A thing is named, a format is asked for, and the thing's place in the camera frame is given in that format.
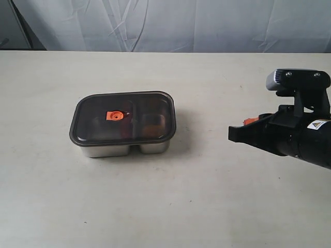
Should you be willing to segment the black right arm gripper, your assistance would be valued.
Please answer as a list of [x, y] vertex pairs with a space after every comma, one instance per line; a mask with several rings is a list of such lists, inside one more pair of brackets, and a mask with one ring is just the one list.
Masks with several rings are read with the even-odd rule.
[[294, 116], [294, 105], [280, 105], [273, 114], [262, 114], [243, 121], [243, 126], [229, 126], [228, 140], [284, 157], [305, 157], [304, 124], [307, 115]]

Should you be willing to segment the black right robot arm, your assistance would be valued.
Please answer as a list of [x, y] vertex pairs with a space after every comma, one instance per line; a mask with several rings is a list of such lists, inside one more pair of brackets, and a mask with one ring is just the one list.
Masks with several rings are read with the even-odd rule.
[[296, 117], [293, 105], [280, 105], [241, 127], [229, 126], [228, 140], [330, 169], [330, 116], [304, 112]]

